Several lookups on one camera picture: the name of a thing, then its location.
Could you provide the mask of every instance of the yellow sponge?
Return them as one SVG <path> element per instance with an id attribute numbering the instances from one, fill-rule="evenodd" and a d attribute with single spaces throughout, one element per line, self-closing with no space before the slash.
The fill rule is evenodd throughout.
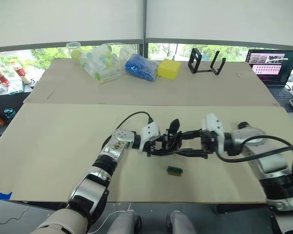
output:
<path id="1" fill-rule="evenodd" d="M 164 59 L 158 66 L 157 75 L 167 79 L 176 79 L 180 72 L 181 62 Z"/>

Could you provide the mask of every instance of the gray floor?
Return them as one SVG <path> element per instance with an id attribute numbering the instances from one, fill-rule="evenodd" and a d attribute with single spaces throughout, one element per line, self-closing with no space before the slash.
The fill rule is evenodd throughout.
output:
<path id="1" fill-rule="evenodd" d="M 100 219 L 91 227 L 95 231 L 108 214 L 116 210 L 127 210 L 129 203 L 108 203 Z M 131 209 L 142 218 L 142 234 L 165 234 L 166 215 L 168 212 L 180 210 L 193 222 L 198 234 L 271 234 L 270 215 L 266 208 L 240 211 L 231 214 L 215 215 L 212 204 L 185 203 L 132 203 Z M 25 205 L 0 201 L 0 223 L 9 218 L 19 218 L 27 208 Z M 30 207 L 20 220 L 10 220 L 0 225 L 0 234 L 28 234 L 42 223 L 52 211 Z M 105 234 L 117 214 L 113 214 L 97 232 Z"/>

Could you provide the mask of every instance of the blue tape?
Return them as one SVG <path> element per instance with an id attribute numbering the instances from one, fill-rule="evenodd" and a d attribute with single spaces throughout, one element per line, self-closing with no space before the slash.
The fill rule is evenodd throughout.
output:
<path id="1" fill-rule="evenodd" d="M 10 200 L 11 196 L 12 196 L 12 192 L 10 192 L 9 194 L 0 193 L 0 200 Z"/>

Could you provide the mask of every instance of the keyboard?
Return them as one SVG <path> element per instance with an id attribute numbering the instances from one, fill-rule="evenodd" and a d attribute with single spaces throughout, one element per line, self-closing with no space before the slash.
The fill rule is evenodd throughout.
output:
<path id="1" fill-rule="evenodd" d="M 270 88 L 269 91 L 273 95 L 275 99 L 292 99 L 292 94 L 286 88 L 280 89 L 272 89 Z"/>

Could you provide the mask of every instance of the white cable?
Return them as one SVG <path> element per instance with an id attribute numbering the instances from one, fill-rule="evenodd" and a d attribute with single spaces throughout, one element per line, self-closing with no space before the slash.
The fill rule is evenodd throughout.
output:
<path id="1" fill-rule="evenodd" d="M 10 218 L 10 219 L 8 219 L 7 221 L 5 221 L 4 223 L 0 223 L 0 224 L 6 224 L 7 222 L 9 222 L 9 221 L 12 220 L 12 219 L 20 220 L 21 217 L 22 217 L 22 215 L 28 210 L 28 208 L 29 208 L 29 206 L 27 206 L 26 210 L 24 210 L 18 218 Z"/>
<path id="2" fill-rule="evenodd" d="M 128 209 L 127 209 L 126 211 L 129 211 L 130 207 L 131 207 L 131 203 L 129 204 Z M 101 224 L 101 226 L 100 226 L 97 230 L 95 230 L 94 232 L 91 232 L 91 233 L 87 233 L 87 234 L 94 234 L 94 233 L 97 233 L 97 232 L 103 227 L 103 225 L 105 224 L 105 222 L 107 221 L 107 219 L 108 219 L 112 214 L 115 214 L 115 213 L 118 213 L 118 212 L 126 212 L 126 211 L 114 211 L 114 212 L 110 213 L 110 214 L 106 217 L 106 219 L 103 221 L 103 223 Z"/>

